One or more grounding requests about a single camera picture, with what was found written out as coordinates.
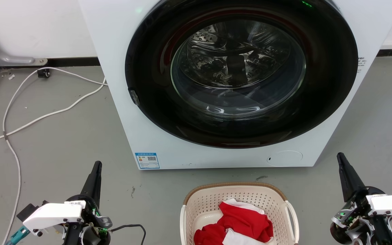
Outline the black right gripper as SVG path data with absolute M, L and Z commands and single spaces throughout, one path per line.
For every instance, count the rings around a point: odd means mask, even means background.
M 345 205 L 333 216 L 331 235 L 344 245 L 392 245 L 392 214 L 378 214 L 369 199 L 386 194 L 375 187 L 365 186 L 343 152 L 337 154 L 339 176 Z

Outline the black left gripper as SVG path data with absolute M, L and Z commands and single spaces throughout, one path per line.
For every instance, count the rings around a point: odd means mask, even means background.
M 95 161 L 81 193 L 67 199 L 70 204 L 85 201 L 85 207 L 76 221 L 64 222 L 62 245 L 110 245 L 111 236 L 108 229 L 112 227 L 112 222 L 99 211 L 101 173 L 102 162 Z

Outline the beige plastic laundry basket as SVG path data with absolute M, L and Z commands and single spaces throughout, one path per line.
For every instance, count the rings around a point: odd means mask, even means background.
M 274 238 L 266 245 L 299 245 L 300 230 L 295 209 L 277 187 L 261 182 L 225 182 L 202 185 L 190 191 L 181 208 L 181 245 L 195 245 L 194 233 L 217 222 L 219 204 L 234 198 L 262 209 L 274 225 Z

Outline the blue energy label sticker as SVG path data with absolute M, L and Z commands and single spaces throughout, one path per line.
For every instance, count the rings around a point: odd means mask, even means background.
M 160 169 L 155 152 L 135 152 L 135 158 L 139 169 Z

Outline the black round washer door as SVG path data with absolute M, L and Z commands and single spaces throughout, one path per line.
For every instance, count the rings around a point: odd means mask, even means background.
M 126 81 L 165 132 L 256 148 L 302 135 L 340 107 L 358 45 L 331 0 L 162 0 L 129 43 Z

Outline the red and white garment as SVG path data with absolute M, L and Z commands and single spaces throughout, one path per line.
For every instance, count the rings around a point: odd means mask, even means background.
M 219 204 L 222 217 L 194 233 L 195 245 L 268 245 L 274 240 L 273 224 L 266 213 L 234 198 Z

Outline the white front-load washing machine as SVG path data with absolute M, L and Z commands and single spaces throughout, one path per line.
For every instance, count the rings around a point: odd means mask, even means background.
M 392 0 L 331 0 L 359 43 L 356 78 L 347 98 L 329 118 L 295 138 L 256 148 L 226 149 L 165 132 L 130 96 L 126 81 L 129 43 L 151 8 L 162 0 L 78 1 L 133 157 L 136 161 L 135 152 L 155 152 L 160 169 L 314 166 L 392 28 Z

